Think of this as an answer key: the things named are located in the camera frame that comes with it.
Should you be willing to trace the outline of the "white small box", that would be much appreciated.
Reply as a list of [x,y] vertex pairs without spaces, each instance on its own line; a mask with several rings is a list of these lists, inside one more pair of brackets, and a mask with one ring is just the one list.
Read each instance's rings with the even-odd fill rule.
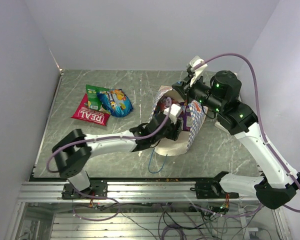
[[221,130],[223,130],[223,131],[227,131],[227,129],[224,128],[224,127],[220,124],[219,121],[216,121],[216,122],[214,123],[214,126],[217,127],[217,128],[219,128],[219,129],[221,129]]

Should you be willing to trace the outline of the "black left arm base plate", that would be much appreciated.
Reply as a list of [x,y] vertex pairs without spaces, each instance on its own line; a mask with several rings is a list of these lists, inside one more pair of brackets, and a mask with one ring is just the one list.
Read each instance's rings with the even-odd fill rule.
[[[108,185],[103,180],[92,180],[90,183],[90,187],[81,190],[81,192],[86,195],[106,197],[108,192]],[[79,194],[71,183],[67,183],[63,186],[61,198],[63,200],[87,199],[87,197]]]

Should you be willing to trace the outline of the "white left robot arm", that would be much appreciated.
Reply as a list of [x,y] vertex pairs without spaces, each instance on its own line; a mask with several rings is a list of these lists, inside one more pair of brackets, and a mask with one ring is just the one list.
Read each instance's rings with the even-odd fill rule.
[[86,199],[92,193],[88,174],[83,170],[87,161],[110,153],[133,153],[153,148],[163,139],[176,141],[182,121],[174,115],[158,113],[150,122],[129,130],[105,135],[84,134],[75,129],[52,148],[56,172],[74,186],[75,194]]

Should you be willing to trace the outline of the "blue checkered paper bag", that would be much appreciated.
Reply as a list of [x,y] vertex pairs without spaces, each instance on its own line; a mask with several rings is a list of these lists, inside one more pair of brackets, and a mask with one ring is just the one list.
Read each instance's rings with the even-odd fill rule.
[[204,120],[206,118],[206,113],[208,111],[207,107],[202,107],[196,101],[193,101],[191,104],[185,103],[181,96],[172,89],[170,86],[161,86],[154,98],[152,105],[152,112],[150,114],[150,119],[159,111],[165,109],[166,98],[170,97],[172,99],[173,104],[188,105],[191,117],[192,117],[192,125],[190,131],[183,131],[183,124],[181,121],[182,131],[179,134],[179,137],[176,141],[166,139],[160,141],[160,143],[155,146],[151,152],[150,159],[154,158],[154,154],[158,154],[160,156],[168,157],[176,157],[180,155],[184,155],[190,149],[193,144],[197,134],[199,133]]

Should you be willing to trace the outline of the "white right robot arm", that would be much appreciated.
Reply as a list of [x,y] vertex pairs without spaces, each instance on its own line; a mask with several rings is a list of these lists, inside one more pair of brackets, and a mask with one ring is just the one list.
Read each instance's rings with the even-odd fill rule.
[[275,210],[286,205],[300,191],[300,172],[293,169],[275,148],[263,139],[261,121],[247,104],[239,100],[242,83],[228,70],[217,72],[211,86],[195,76],[172,85],[186,101],[208,107],[217,121],[249,151],[262,170],[261,176],[250,177],[220,172],[210,186],[216,198],[227,192],[256,197],[265,207]]

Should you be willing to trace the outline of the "purple candy snack bag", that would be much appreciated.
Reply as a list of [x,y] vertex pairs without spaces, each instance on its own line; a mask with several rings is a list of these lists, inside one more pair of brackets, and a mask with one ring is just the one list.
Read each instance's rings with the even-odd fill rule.
[[180,107],[181,113],[178,116],[178,118],[182,122],[182,130],[189,132],[193,123],[190,107],[188,105],[181,105]]

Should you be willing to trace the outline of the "aluminium frame rail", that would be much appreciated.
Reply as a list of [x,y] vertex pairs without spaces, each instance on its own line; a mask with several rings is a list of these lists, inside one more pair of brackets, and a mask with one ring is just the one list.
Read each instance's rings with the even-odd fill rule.
[[[30,203],[87,203],[87,199],[62,199],[65,192],[64,181],[25,182],[22,184],[17,200]],[[160,202],[222,202],[224,198],[205,196],[198,199],[190,188],[194,181],[184,182],[107,182],[97,195],[113,198],[120,203],[160,203]]]

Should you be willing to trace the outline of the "blue candy snack bag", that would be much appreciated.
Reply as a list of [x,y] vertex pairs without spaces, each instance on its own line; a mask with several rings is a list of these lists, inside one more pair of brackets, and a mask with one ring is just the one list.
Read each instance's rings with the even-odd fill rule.
[[113,117],[123,118],[133,111],[133,105],[122,89],[109,89],[97,92],[102,107]]

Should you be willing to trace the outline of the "red REAL chips bag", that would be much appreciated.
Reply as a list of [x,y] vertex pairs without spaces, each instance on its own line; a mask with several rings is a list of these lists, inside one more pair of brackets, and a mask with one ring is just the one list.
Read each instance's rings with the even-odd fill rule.
[[106,126],[110,118],[110,114],[90,109],[88,107],[88,96],[85,94],[71,118]]

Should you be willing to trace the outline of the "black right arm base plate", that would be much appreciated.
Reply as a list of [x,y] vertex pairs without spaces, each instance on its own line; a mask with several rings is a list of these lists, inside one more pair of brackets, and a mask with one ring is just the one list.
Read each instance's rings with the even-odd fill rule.
[[195,192],[197,199],[238,199],[239,194],[235,192],[225,192],[222,190],[219,182],[213,178],[200,178],[190,188],[190,191]]

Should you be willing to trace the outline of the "green chips snack bag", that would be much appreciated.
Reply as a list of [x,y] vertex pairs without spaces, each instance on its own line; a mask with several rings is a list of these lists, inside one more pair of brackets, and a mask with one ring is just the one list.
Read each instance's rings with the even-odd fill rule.
[[86,94],[87,94],[87,104],[88,107],[92,110],[96,110],[102,113],[109,114],[110,112],[103,108],[102,102],[99,100],[97,93],[100,91],[108,91],[108,88],[93,86],[86,84],[85,85]]

